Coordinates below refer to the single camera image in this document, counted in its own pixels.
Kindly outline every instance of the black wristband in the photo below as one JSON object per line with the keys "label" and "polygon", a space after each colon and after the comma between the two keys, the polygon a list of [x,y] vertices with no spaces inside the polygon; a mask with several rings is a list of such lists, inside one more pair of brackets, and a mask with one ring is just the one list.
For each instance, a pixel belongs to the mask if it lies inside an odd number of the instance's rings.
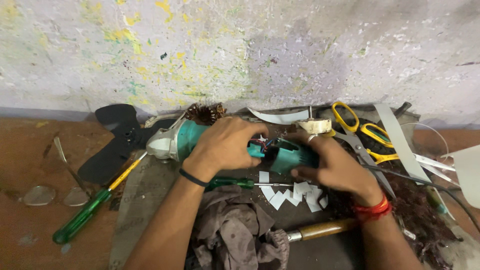
{"label": "black wristband", "polygon": [[191,176],[188,174],[188,172],[186,172],[184,169],[180,168],[179,170],[180,172],[180,175],[187,178],[188,180],[194,182],[195,184],[199,185],[199,186],[202,186],[202,187],[208,187],[208,185],[210,185],[209,182],[205,183],[203,181],[200,181],[198,179],[196,179],[195,177]]}

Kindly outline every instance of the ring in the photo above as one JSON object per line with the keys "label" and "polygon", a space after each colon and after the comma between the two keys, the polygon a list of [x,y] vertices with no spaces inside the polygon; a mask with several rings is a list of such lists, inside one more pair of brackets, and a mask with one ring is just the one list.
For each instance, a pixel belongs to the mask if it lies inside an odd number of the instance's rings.
{"label": "ring", "polygon": [[309,144],[314,137],[317,137],[317,134],[310,135],[310,137],[308,137],[307,143]]}

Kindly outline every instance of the paint-splattered wall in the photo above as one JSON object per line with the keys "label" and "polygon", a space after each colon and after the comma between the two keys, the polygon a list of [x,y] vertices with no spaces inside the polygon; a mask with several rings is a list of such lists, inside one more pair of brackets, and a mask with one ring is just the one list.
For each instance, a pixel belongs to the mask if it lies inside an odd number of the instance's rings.
{"label": "paint-splattered wall", "polygon": [[477,0],[0,2],[0,107],[410,101],[480,124]]}

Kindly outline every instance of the hand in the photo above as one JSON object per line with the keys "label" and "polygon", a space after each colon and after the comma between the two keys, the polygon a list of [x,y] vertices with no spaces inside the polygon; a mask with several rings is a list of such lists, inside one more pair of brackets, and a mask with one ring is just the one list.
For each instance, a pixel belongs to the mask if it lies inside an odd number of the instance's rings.
{"label": "hand", "polygon": [[219,170],[255,167],[261,160],[248,154],[247,144],[258,133],[266,138],[267,126],[238,117],[220,118],[200,136],[192,153],[183,162],[183,169],[197,179],[208,182]]}
{"label": "hand", "polygon": [[292,169],[293,177],[305,177],[317,180],[328,187],[353,193],[357,203],[363,206],[375,206],[383,199],[383,193],[376,178],[360,166],[333,138],[314,137],[307,143],[306,132],[288,135],[310,147],[320,156],[318,169],[299,166]]}

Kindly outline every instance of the red wire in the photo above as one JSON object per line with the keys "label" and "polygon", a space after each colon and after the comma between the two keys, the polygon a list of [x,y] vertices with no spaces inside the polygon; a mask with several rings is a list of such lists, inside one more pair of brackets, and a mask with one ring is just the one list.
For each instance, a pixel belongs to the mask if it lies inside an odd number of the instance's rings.
{"label": "red wire", "polygon": [[259,140],[259,139],[250,139],[250,140],[251,140],[251,141],[256,141],[256,142],[259,142],[259,143],[263,144],[263,145],[264,145],[264,149],[265,149],[265,150],[267,149],[267,146],[266,146],[265,143],[262,142],[261,140]]}

